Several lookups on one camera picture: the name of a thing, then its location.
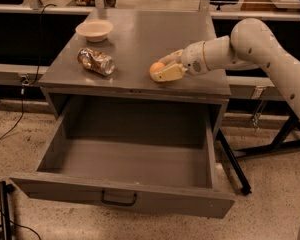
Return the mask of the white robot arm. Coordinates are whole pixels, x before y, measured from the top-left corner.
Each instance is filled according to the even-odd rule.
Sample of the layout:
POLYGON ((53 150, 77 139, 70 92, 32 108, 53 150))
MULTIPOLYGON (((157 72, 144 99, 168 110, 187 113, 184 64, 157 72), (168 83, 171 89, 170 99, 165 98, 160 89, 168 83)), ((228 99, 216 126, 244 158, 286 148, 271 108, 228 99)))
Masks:
MULTIPOLYGON (((155 82, 186 74, 199 77, 215 70, 261 68, 300 121, 300 61, 289 54, 258 19, 238 22, 230 35, 200 41, 171 53, 150 67, 155 82)), ((300 240, 300 159, 264 161, 256 170, 265 184, 239 203, 222 223, 206 223, 199 238, 184 240, 300 240)))

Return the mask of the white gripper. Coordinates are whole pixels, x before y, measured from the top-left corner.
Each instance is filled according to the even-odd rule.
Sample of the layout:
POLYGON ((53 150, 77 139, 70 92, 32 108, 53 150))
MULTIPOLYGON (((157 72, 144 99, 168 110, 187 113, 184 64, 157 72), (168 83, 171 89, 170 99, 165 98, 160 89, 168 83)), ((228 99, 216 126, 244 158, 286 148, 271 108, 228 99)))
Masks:
POLYGON ((202 75, 209 72, 204 57, 204 41, 196 42, 187 46, 184 50, 174 51, 159 59, 164 67, 151 75, 155 82, 170 82, 181 79, 188 72, 191 75, 202 75))

